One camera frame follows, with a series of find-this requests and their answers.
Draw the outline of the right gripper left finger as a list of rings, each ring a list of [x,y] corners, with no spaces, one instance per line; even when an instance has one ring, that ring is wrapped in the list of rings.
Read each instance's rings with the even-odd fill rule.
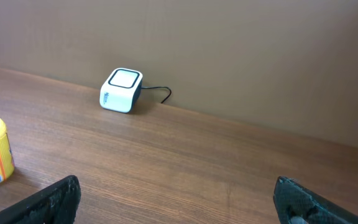
[[[0,224],[73,224],[80,199],[79,180],[69,175],[0,211]]]

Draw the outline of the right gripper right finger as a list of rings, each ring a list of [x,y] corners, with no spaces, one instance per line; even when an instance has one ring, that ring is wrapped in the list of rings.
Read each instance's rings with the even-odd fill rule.
[[[358,223],[358,216],[285,176],[278,177],[273,202],[280,223]]]

